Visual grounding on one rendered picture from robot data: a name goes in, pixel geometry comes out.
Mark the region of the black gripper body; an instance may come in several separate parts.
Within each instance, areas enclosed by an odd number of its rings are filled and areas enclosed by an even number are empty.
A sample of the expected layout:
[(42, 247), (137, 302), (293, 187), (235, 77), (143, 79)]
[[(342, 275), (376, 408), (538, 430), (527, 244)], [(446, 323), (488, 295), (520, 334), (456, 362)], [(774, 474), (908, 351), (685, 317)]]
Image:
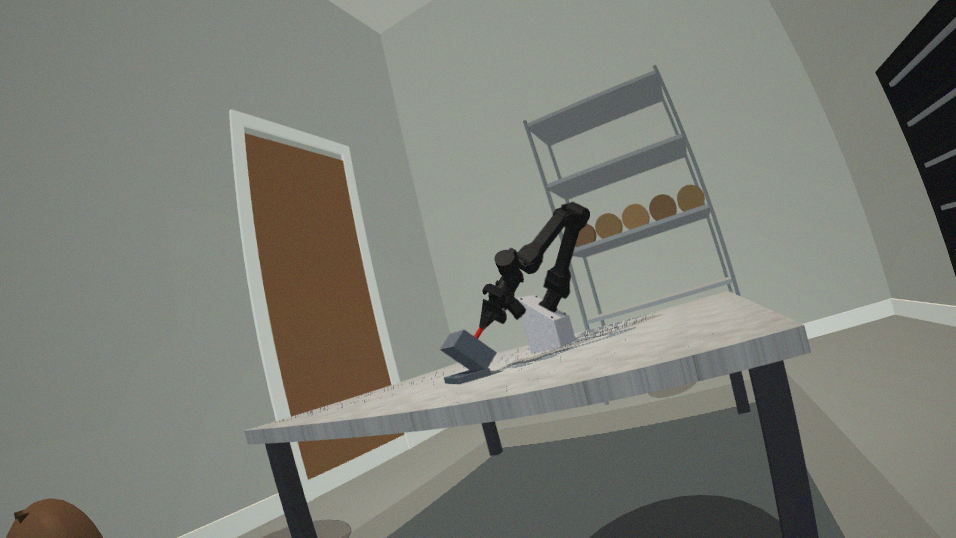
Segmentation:
[[(496, 285), (496, 286), (495, 286), (495, 285)], [(489, 300), (488, 300), (489, 302), (491, 302), (491, 303), (493, 303), (493, 304), (496, 304), (496, 305), (500, 306), (501, 308), (503, 307), (504, 309), (506, 309), (507, 306), (506, 306), (505, 304), (503, 304), (503, 303), (505, 302), (507, 296), (508, 296), (511, 292), (513, 293), (513, 291), (514, 291), (514, 294), (513, 294), (513, 295), (515, 296), (516, 288), (515, 288), (515, 286), (514, 286), (512, 283), (510, 283), (510, 282), (507, 281), (507, 280), (503, 280), (503, 279), (500, 279), (499, 281), (497, 280), (496, 283), (495, 283), (495, 285), (493, 285), (493, 284), (491, 284), (491, 283), (490, 283), (490, 284), (486, 284), (485, 287), (484, 287), (483, 290), (482, 290), (482, 291), (483, 291), (483, 294), (485, 295), (485, 294), (487, 294), (487, 292), (488, 292), (488, 293), (489, 293), (489, 294), (488, 294), (488, 295), (489, 295)], [(497, 322), (499, 322), (499, 323), (501, 323), (501, 324), (504, 324), (504, 323), (506, 322), (506, 320), (507, 320), (506, 311), (502, 310), (502, 312), (501, 312), (501, 313), (498, 313), (498, 314), (502, 315), (503, 319), (502, 319), (502, 320), (499, 320), (499, 319), (498, 319), (498, 320), (495, 320), (495, 321), (497, 321)]]

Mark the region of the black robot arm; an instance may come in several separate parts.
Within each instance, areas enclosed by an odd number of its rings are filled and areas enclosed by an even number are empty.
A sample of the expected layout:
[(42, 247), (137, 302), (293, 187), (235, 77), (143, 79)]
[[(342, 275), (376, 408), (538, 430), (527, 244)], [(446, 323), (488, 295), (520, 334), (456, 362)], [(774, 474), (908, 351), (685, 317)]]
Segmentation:
[[(518, 252), (510, 248), (495, 255), (495, 263), (502, 275), (500, 279), (509, 281), (517, 289), (520, 282), (524, 282), (521, 270), (528, 274), (537, 272), (544, 259), (543, 253), (565, 227), (555, 266), (547, 271), (544, 280), (543, 287), (547, 291), (543, 300), (538, 304), (549, 311), (555, 312), (561, 298), (567, 299), (570, 295), (571, 273), (569, 267), (573, 250), (579, 232), (586, 226), (589, 217), (589, 210), (579, 204), (574, 202), (561, 204), (561, 207), (554, 211), (552, 218), (530, 244), (523, 246)], [(507, 308), (502, 307), (502, 309), (505, 311), (508, 309), (518, 320), (526, 313), (526, 308), (513, 294), (514, 291), (507, 296), (503, 303)]]

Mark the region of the grey sloped panel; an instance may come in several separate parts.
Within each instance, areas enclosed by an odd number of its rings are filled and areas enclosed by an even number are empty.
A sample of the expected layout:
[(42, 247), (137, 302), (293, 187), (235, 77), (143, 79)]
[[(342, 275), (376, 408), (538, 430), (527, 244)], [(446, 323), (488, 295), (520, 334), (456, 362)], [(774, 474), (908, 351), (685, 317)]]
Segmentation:
[(488, 367), (497, 352), (465, 330), (449, 333), (440, 350), (469, 369), (445, 377), (446, 384), (461, 384), (492, 375)]

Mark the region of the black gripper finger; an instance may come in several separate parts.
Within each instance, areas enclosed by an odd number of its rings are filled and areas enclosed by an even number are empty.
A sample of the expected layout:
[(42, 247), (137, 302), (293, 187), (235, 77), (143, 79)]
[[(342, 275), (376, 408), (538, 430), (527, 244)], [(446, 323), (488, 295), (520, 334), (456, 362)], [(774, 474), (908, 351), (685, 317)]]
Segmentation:
[[(493, 321), (498, 320), (498, 319), (499, 319), (499, 320), (502, 320), (502, 319), (503, 319), (502, 315), (500, 315), (500, 314), (495, 314), (495, 315), (491, 318), (491, 320), (488, 322), (488, 324), (486, 325), (485, 329), (486, 329)], [(485, 329), (484, 329), (484, 330), (485, 330)], [(483, 330), (483, 331), (484, 331), (484, 330)]]
[(483, 299), (479, 328), (483, 329), (495, 314), (501, 312), (500, 306)]

